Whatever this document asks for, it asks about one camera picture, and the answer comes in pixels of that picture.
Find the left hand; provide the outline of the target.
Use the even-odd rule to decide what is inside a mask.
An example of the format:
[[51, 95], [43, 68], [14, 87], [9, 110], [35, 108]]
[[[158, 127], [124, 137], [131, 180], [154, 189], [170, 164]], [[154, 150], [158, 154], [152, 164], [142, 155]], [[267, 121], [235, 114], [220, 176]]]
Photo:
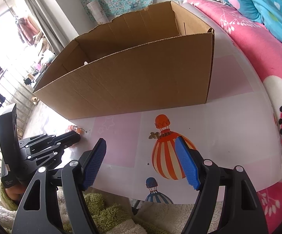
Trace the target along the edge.
[[16, 184], [9, 188], [5, 188], [6, 195], [14, 202], [20, 202], [25, 191], [26, 186], [23, 184]]

